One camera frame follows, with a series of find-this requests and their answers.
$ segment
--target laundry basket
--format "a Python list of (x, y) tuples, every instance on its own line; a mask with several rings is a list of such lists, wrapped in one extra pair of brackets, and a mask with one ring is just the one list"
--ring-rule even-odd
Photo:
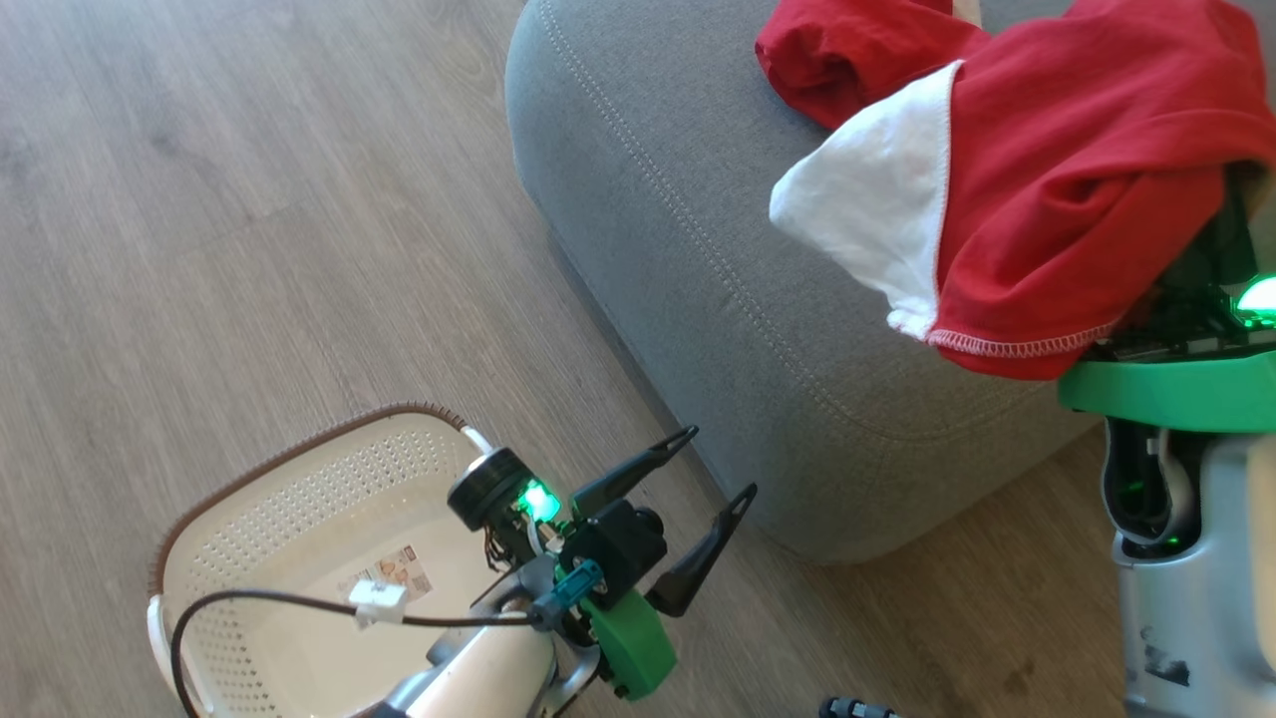
[[(456, 414), (399, 406), (272, 459), (184, 517), (156, 561), (147, 624), (172, 687), (168, 641), (195, 599), (258, 588), (345, 601), (360, 578), (408, 587), (408, 613), (463, 616), (498, 578), (481, 534), (447, 494), (490, 451)], [(374, 625), (262, 601), (197, 613), (182, 640), (191, 698), (207, 715), (341, 718), (429, 668), (441, 629)]]

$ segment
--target gray sofa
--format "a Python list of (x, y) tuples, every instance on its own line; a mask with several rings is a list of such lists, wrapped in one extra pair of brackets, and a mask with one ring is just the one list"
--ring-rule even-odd
[[(997, 31), (1064, 0), (985, 0)], [(1094, 420), (1051, 386), (965, 374), (767, 221), (824, 133), (753, 42), (773, 0), (530, 0), (509, 52), (518, 171), (723, 492), (794, 555), (864, 561), (1048, 458)]]

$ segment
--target product label in basket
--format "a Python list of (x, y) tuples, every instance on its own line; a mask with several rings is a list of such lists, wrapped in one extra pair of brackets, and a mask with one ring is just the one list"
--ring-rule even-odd
[(416, 559), (416, 551), (412, 551), (411, 546), (404, 546), (394, 553), (382, 557), (376, 564), (337, 584), (337, 590), (342, 597), (347, 597), (353, 590), (355, 584), (364, 579), (407, 587), (408, 603), (430, 593), (433, 588), (430, 579), (425, 576), (425, 569)]

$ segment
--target green light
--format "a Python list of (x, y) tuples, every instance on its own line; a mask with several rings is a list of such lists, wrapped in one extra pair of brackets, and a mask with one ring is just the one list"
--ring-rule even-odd
[(523, 496), (518, 499), (518, 505), (533, 522), (549, 522), (558, 517), (558, 510), (563, 506), (545, 485), (535, 481), (527, 485)]
[(1276, 315), (1276, 277), (1267, 277), (1249, 284), (1249, 288), (1236, 300), (1236, 309)]

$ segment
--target white cable clip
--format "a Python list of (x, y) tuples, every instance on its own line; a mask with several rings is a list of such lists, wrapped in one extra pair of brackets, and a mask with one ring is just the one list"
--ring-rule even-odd
[(362, 579), (350, 592), (348, 601), (355, 607), (355, 622), (360, 630), (373, 624), (402, 624), (407, 610), (407, 587)]

